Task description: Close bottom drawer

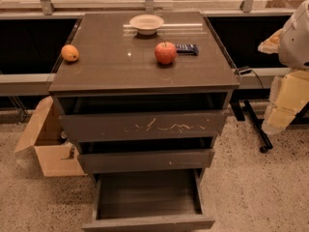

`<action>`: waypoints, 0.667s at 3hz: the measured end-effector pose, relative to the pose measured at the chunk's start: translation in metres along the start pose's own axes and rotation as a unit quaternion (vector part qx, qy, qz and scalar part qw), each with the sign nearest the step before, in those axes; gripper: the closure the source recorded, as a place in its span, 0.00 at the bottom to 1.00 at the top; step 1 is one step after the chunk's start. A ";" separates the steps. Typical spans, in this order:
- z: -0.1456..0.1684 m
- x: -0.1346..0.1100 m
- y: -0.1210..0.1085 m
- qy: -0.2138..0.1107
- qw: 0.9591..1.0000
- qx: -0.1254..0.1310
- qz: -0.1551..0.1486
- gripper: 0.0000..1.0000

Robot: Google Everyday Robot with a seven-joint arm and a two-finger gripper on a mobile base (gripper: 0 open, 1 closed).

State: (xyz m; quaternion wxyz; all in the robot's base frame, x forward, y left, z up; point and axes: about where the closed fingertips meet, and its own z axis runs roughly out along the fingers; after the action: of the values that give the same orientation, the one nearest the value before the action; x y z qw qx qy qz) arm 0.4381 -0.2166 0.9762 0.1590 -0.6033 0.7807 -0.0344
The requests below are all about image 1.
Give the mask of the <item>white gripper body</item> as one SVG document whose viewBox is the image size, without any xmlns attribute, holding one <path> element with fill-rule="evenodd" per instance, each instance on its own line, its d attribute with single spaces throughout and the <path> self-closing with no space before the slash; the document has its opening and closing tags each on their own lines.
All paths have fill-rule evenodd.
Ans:
<svg viewBox="0 0 309 232">
<path fill-rule="evenodd" d="M 277 53 L 279 50 L 281 33 L 281 29 L 277 30 L 269 38 L 259 44 L 258 50 L 266 54 Z"/>
</svg>

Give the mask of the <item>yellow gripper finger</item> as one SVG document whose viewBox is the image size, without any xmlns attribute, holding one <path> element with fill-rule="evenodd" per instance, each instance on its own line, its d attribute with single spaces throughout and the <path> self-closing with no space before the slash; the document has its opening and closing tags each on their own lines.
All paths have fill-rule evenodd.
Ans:
<svg viewBox="0 0 309 232">
<path fill-rule="evenodd" d="M 276 106 L 299 112 L 309 102 L 309 72 L 296 71 L 284 76 Z"/>
<path fill-rule="evenodd" d="M 262 130 L 269 135 L 280 133 L 286 129 L 294 118 L 294 114 L 288 110 L 268 107 L 264 115 Z"/>
</svg>

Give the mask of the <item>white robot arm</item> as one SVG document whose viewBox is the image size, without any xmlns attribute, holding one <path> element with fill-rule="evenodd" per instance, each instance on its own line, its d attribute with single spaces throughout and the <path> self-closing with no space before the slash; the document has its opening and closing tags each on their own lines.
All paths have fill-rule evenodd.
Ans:
<svg viewBox="0 0 309 232">
<path fill-rule="evenodd" d="M 260 52 L 277 53 L 279 62 L 291 69 L 275 76 L 262 130 L 266 134 L 283 131 L 309 102 L 309 1 L 295 10 L 284 26 L 258 46 Z"/>
</svg>

